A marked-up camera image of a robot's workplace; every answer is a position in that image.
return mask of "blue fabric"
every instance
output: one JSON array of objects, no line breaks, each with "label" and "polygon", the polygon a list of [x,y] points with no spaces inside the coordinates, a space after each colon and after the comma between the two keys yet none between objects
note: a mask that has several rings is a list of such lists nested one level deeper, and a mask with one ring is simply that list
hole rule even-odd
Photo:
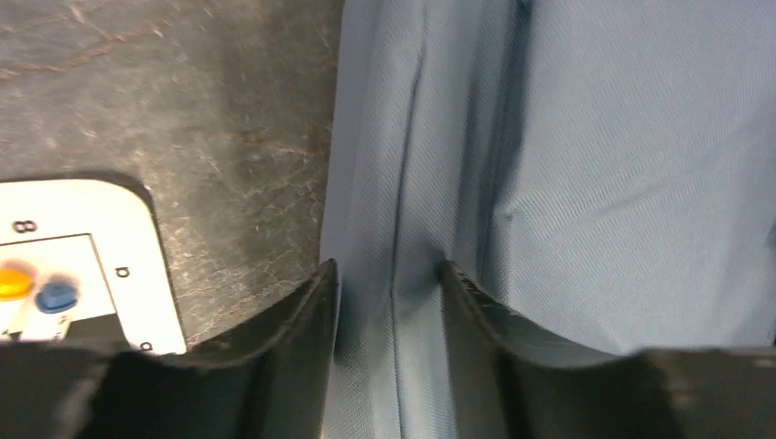
[{"label": "blue fabric", "polygon": [[608,353],[771,344],[774,23],[767,0],[348,1],[326,437],[456,437],[444,259]]}]

